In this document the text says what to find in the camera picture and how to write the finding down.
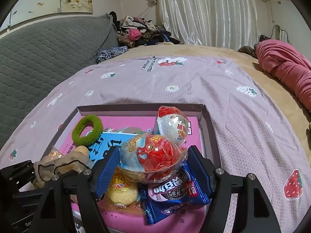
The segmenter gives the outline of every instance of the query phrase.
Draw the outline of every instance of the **curtain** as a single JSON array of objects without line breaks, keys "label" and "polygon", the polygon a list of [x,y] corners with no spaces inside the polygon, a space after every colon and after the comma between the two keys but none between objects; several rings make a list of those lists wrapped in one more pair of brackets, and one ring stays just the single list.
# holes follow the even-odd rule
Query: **curtain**
[{"label": "curtain", "polygon": [[255,0],[158,0],[159,19],[185,44],[238,50],[257,43]]}]

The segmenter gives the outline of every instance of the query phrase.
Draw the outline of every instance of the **pink clothing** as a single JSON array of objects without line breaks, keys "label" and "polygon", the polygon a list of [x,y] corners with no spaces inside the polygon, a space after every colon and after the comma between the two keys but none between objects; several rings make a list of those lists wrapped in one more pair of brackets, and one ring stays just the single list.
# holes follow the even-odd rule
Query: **pink clothing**
[{"label": "pink clothing", "polygon": [[142,36],[142,34],[140,33],[140,31],[137,28],[136,29],[132,29],[132,28],[129,29],[128,38],[131,41],[138,40],[141,36]]},{"label": "pink clothing", "polygon": [[269,39],[256,48],[263,70],[276,77],[311,111],[311,63],[292,45]]}]

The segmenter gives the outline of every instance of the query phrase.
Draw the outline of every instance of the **green hair tie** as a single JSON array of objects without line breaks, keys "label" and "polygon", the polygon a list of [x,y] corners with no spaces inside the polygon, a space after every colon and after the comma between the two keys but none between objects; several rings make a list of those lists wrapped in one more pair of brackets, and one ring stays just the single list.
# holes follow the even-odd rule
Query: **green hair tie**
[{"label": "green hair tie", "polygon": [[[93,130],[88,135],[80,137],[81,132],[89,124],[93,125]],[[103,131],[103,124],[99,117],[96,115],[87,115],[83,117],[74,128],[72,133],[72,139],[77,146],[84,145],[88,146],[94,144],[96,140],[100,137]]]}]

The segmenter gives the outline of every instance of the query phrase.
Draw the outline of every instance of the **quilted fabric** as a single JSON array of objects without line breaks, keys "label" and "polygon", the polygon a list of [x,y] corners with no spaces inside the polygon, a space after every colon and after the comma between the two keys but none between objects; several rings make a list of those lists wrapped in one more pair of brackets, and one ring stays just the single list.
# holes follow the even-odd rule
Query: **quilted fabric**
[{"label": "quilted fabric", "polygon": [[49,92],[95,63],[99,50],[116,47],[106,16],[38,22],[0,39],[0,148]]}]

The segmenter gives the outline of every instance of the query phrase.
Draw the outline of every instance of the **oreo package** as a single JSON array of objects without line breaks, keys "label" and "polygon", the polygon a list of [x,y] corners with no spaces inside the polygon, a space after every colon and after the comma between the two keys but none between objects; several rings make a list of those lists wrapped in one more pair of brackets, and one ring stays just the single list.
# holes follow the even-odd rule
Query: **oreo package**
[{"label": "oreo package", "polygon": [[165,182],[144,185],[140,195],[148,224],[161,221],[185,205],[210,203],[207,195],[201,191],[188,162]]}]

